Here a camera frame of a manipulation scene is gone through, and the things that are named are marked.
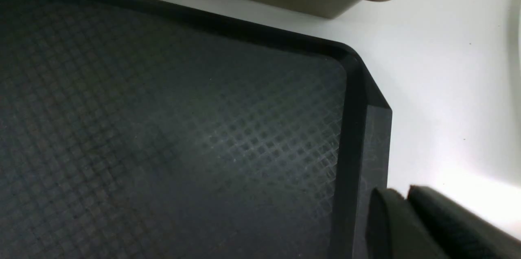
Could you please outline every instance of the white table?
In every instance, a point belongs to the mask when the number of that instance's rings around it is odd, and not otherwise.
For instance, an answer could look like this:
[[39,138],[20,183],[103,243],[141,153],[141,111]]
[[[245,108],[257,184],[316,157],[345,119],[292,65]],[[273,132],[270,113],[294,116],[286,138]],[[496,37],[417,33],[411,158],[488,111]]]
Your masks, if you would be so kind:
[[429,185],[521,239],[521,0],[361,2],[332,21],[164,1],[353,47],[393,109],[389,187]]

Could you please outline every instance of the textured tray surface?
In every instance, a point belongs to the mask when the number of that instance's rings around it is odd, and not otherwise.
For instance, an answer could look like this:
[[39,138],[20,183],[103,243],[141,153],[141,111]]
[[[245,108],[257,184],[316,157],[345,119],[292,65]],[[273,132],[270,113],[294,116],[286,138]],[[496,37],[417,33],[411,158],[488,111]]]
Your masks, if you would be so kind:
[[0,257],[326,257],[335,60],[87,0],[0,29]]

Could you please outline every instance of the black object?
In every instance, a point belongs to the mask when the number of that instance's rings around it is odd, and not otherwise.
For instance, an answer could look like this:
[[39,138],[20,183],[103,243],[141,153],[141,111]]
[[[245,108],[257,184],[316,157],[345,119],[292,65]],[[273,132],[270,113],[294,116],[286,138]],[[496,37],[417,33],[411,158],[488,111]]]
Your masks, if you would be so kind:
[[156,0],[0,30],[0,257],[365,254],[391,110],[351,48]]
[[411,187],[407,200],[451,258],[521,258],[520,241],[435,190]]
[[366,235],[370,259],[521,258],[521,242],[429,187],[374,189]]

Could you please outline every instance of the plastic tray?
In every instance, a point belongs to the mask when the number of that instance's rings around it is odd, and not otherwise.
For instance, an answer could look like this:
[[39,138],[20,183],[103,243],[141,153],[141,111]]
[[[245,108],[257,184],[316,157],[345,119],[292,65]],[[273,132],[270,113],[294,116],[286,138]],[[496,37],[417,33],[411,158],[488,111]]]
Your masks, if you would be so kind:
[[0,257],[365,253],[391,110],[351,48],[156,0],[0,30]]

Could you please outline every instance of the white surface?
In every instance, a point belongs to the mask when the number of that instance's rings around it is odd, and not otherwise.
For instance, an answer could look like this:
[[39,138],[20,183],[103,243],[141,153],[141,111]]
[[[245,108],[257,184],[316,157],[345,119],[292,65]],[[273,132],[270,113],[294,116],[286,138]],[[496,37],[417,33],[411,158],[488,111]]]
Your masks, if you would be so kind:
[[344,42],[393,109],[389,187],[434,187],[521,239],[521,0],[361,2],[336,20],[165,0]]

